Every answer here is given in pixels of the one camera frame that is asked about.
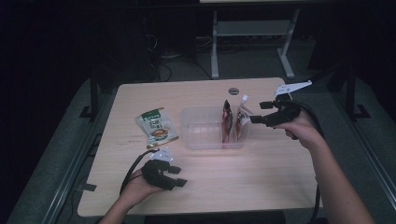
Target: person's right hand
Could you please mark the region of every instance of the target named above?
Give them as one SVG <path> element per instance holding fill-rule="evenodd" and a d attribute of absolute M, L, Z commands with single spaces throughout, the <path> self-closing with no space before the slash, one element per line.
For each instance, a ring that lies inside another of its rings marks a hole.
<path fill-rule="evenodd" d="M 311 118 L 304 111 L 293 121 L 282 123 L 272 128 L 284 129 L 288 137 L 297 137 L 301 145 L 309 150 L 315 148 L 318 144 L 325 144 L 323 137 L 314 127 Z"/>

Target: person's left hand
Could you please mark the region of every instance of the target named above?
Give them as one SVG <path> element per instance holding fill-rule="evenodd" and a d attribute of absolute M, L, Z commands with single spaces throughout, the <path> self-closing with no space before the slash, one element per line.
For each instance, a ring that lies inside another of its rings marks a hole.
<path fill-rule="evenodd" d="M 142 171 L 136 170 L 130 177 L 129 183 L 125 186 L 118 201 L 131 209 L 133 206 L 142 202 L 150 194 L 164 191 L 164 189 L 150 185 L 142 176 Z"/>

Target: clear plastic container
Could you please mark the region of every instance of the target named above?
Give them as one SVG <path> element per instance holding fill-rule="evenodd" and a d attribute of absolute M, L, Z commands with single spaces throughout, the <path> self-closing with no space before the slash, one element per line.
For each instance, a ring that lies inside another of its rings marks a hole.
<path fill-rule="evenodd" d="M 243 126 L 236 139 L 235 121 L 238 106 L 231 106 L 233 128 L 229 143 L 222 143 L 222 106 L 192 106 L 182 110 L 181 138 L 188 149 L 242 148 L 248 137 L 249 123 Z"/>

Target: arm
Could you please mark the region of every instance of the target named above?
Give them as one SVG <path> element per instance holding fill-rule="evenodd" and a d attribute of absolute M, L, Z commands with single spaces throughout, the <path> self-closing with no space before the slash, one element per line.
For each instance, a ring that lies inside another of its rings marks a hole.
<path fill-rule="evenodd" d="M 298 137 L 303 147 L 311 153 L 323 206 L 330 223 L 374 223 L 359 194 L 305 112 L 294 121 L 274 128 L 285 129 L 289 137 Z"/>
<path fill-rule="evenodd" d="M 135 171 L 131 175 L 131 179 L 132 180 L 125 187 L 120 197 L 114 202 L 99 223 L 122 223 L 128 211 L 135 205 L 142 202 L 150 194 L 163 191 L 163 189 L 151 186 L 146 182 L 142 176 L 141 170 Z"/>

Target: wooden table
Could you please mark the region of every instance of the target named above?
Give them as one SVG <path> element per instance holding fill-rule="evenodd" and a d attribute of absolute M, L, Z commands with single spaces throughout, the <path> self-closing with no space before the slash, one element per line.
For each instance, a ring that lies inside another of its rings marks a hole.
<path fill-rule="evenodd" d="M 281 78 L 208 80 L 172 83 L 128 84 L 119 88 L 114 105 L 92 165 L 88 184 L 78 207 L 83 217 L 102 216 L 113 204 L 120 185 L 134 160 L 146 151 L 148 138 L 134 118 L 163 106 L 180 134 L 183 107 L 222 105 L 228 100 L 239 105 L 249 95 L 246 106 L 255 114 L 259 102 L 275 99 Z M 228 89 L 237 88 L 238 95 Z M 149 196 L 130 214 L 159 215 L 230 211 L 258 211 L 313 207 L 316 180 L 308 150 L 298 141 L 262 124 L 250 124 L 249 137 L 241 149 L 186 149 L 183 140 L 163 145 L 170 147 L 182 168 L 173 178 L 184 178 L 184 188 Z M 137 168 L 149 159 L 146 156 Z"/>

